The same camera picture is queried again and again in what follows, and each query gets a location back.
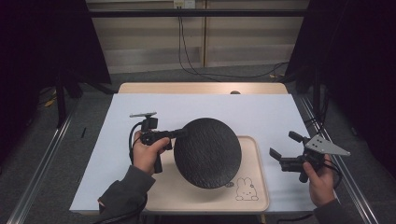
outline white table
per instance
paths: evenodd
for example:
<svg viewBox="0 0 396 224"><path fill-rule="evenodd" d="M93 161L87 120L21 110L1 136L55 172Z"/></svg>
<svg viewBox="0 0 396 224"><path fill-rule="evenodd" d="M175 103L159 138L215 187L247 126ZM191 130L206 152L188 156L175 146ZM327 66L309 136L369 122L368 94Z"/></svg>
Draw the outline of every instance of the white table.
<svg viewBox="0 0 396 224"><path fill-rule="evenodd" d="M97 214L97 198L112 182L123 178L130 164L128 135L131 128L142 118L131 119L129 115L152 111L158 113L155 116L159 119L158 130L170 131L179 129L194 119L213 118L226 123L236 135L253 138L260 153L265 178L264 186L268 191L269 206L262 206L262 209L265 209L265 212L295 212L314 209L315 206L309 198L308 185L298 180L299 174L282 172L279 163L269 156L270 147L285 157L301 155L303 145L288 138L289 131L308 136L291 95L287 94L283 85L271 84L128 83L123 85L120 88L122 92L143 93L114 95L70 210L81 214ZM230 91L240 91L242 94L230 95ZM159 192L156 190L160 189L155 188L160 185L161 181L159 180L150 191ZM152 195L158 195L158 193L152 192L148 193L149 201L155 203L156 197ZM167 197L169 202L172 202L180 195L179 190L163 190L161 200L166 202ZM202 198L197 195L188 199L185 197L178 199L180 202L191 202L195 205L213 203L213 200L203 202ZM231 211L234 213L233 209L227 210L227 207L221 208L218 204L216 206L218 209L215 210L205 207L199 210L166 210L169 204L164 204L163 207L160 205L146 212L152 214L224 214ZM255 208L240 212L257 213L262 211Z"/></svg>

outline black cable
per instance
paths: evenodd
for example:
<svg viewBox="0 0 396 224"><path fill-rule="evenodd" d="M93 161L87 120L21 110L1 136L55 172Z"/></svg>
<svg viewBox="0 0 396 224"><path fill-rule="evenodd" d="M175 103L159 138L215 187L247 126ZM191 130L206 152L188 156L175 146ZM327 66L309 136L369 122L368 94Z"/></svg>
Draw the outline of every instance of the black cable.
<svg viewBox="0 0 396 224"><path fill-rule="evenodd" d="M212 74L212 73L199 73L199 72L197 72L197 71L193 68L193 66L192 66L192 64L191 64L191 61L190 61L190 58L189 58L189 54L188 54L188 52L187 52L186 41L185 41L185 38L184 38L184 25L183 25L183 19L182 19L181 17L179 17L178 20L179 20L179 24L178 24L178 25L179 25L179 36L178 36L178 60L179 60L179 63L180 63L180 65L181 65L181 68L182 68L184 71L186 71L187 73L189 73L189 74L198 75L198 76L205 77L205 78L209 78L209 79L211 79L211 80L214 80L214 81L219 82L219 80L216 80L216 79L214 79L214 78L212 78L212 77L207 77L207 76L213 76L213 77L236 77L236 78L255 78L255 77L264 77L264 76L268 76L268 75L270 75L271 73L275 72L275 70L276 70L277 68L279 68L280 66L289 63L289 62L276 63L276 64L274 65L274 68L273 68L271 71L266 72L266 73L263 73L263 74L259 74L259 75L256 75L256 76L251 76L251 77L240 77L240 76L223 75L223 74ZM181 56L180 56L180 51L181 51L181 46L180 46L180 45L181 45L181 38L183 39L184 50L185 50L185 54L186 54L186 57L187 57L187 61L189 62L190 68L191 68L192 71L194 71L194 72L191 72L191 71L187 70L187 69L182 65L182 63L181 63Z"/></svg>
<svg viewBox="0 0 396 224"><path fill-rule="evenodd" d="M329 160L325 160L325 161L328 161L329 163L331 163L332 166L330 166L330 165L328 165L326 163L324 163L324 166L326 166L329 169L334 170L337 173L337 175L338 175L338 180L333 186L334 189L337 189L338 186L341 183L341 180L343 179L343 173L341 173L340 167L338 167L337 164L335 164L333 161L329 161Z"/></svg>
<svg viewBox="0 0 396 224"><path fill-rule="evenodd" d="M297 218L291 218L291 219L279 219L277 222L276 222L276 224L279 224L280 222L294 222L294 221L301 221L301 220L304 220L304 219L307 219L307 218L309 218L309 217L312 217L314 214L308 214L308 215L305 215L305 216L303 216L303 217L297 217Z"/></svg>
<svg viewBox="0 0 396 224"><path fill-rule="evenodd" d="M143 122L138 122L136 125L131 129L131 132L129 133L129 139L128 139L128 146L129 146L129 158L131 159L131 163L134 164L134 144L136 143L136 140L132 143L132 138L134 136L134 129L136 129L137 126L142 125Z"/></svg>
<svg viewBox="0 0 396 224"><path fill-rule="evenodd" d="M187 69L183 66L183 63L181 62L181 46L180 46L180 45L181 45L181 37L182 37L182 36L183 36L183 42L184 42L184 50L185 50L185 52L186 52L186 56L187 56L189 65L190 65L191 69L192 69L195 73L190 72L189 70L187 70ZM208 79L210 79L210 80L219 82L218 80L216 80L216 79L214 79L214 78L212 78L212 77L206 77L206 76L203 76L202 74L199 74L199 73L198 73L197 71L195 71L195 69L192 67L191 62L190 62L190 58L189 58L189 54L187 53L186 41L185 41L185 39L184 39L183 20L181 19L181 17L178 17L178 62L180 63L181 68L182 68L185 72L187 72L187 73L189 73L189 74L198 75L198 76L200 76L200 77L205 77L205 78L208 78Z"/></svg>
<svg viewBox="0 0 396 224"><path fill-rule="evenodd" d="M108 223L115 223L115 222L119 222L128 218L132 218L132 217L136 217L140 214L140 212L146 207L146 204L148 202L148 195L145 195L145 201L140 204L133 212L121 215L119 217L112 217L109 219L105 219L105 220L100 220L97 222L94 222L92 224L108 224Z"/></svg>

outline metal frame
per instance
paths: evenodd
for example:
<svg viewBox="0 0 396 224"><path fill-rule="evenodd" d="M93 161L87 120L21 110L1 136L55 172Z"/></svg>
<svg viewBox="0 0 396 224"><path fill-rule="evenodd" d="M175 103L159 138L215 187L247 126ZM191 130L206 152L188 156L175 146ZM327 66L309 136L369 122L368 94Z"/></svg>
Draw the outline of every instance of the metal frame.
<svg viewBox="0 0 396 224"><path fill-rule="evenodd" d="M307 97L303 97L301 99L304 109L308 116L311 119L314 119L315 113L313 111L313 105L309 101ZM314 127L318 131L320 129L319 123L316 121L314 122ZM321 129L321 136L329 141L332 142L332 139L328 135L326 129L322 128ZM346 190L348 191L353 203L355 204L356 208L358 209L358 212L361 214L361 218L364 221L365 224L378 224L378 220L375 217L375 214L370 207L370 204L367 202L366 197L363 195L361 192L361 189L358 187L358 184L355 182L354 178L352 177L352 174L349 172L347 169L346 164L344 163L343 159L341 156L332 156L332 161L337 164L337 166L340 168L341 173L343 173L344 178L343 178L343 183L344 186L346 187Z"/></svg>

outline aluminum rail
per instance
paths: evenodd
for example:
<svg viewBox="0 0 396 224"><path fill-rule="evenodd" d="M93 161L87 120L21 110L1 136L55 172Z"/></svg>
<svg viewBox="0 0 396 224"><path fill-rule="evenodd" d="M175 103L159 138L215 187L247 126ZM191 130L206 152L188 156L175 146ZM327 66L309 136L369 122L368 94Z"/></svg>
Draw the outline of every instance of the aluminum rail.
<svg viewBox="0 0 396 224"><path fill-rule="evenodd" d="M313 106L307 97L303 97L302 99L304 108L308 114L308 116L313 119L315 114L313 112ZM318 131L320 125L315 121L314 127ZM321 135L323 138L332 142L332 139L328 135L326 129L321 130ZM361 218L365 224L378 224L378 220L375 217L373 210L370 207L370 204L367 202L367 199L361 192L361 189L358 187L358 184L355 182L352 174L347 169L346 164L344 163L341 156L332 156L332 161L337 164L340 168L341 173L343 174L343 183L348 191L353 203L355 204L358 212L361 214Z"/></svg>
<svg viewBox="0 0 396 224"><path fill-rule="evenodd" d="M52 140L47 147L47 151L45 152L43 159L35 170L35 174L33 175L25 192L22 194L20 200L14 208L14 211L9 217L7 224L22 224L26 219L29 210L35 200L35 196L40 190L41 183L44 180L44 177L46 176L48 169L50 168L50 164L56 155L56 152L62 142L62 139L64 138L67 128L69 127L71 118L76 111L78 102L79 100L77 100L72 106L69 115L64 121L64 124L55 131L55 134L53 135Z"/></svg>

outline wooden panel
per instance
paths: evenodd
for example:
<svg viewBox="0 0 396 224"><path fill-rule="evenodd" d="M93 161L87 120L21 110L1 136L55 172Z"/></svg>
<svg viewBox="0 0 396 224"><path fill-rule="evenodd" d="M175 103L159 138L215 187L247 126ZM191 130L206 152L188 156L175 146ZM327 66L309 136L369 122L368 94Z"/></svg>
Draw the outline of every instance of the wooden panel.
<svg viewBox="0 0 396 224"><path fill-rule="evenodd" d="M232 91L241 94L288 94L282 83L253 82L131 82L122 84L119 93L230 94Z"/></svg>

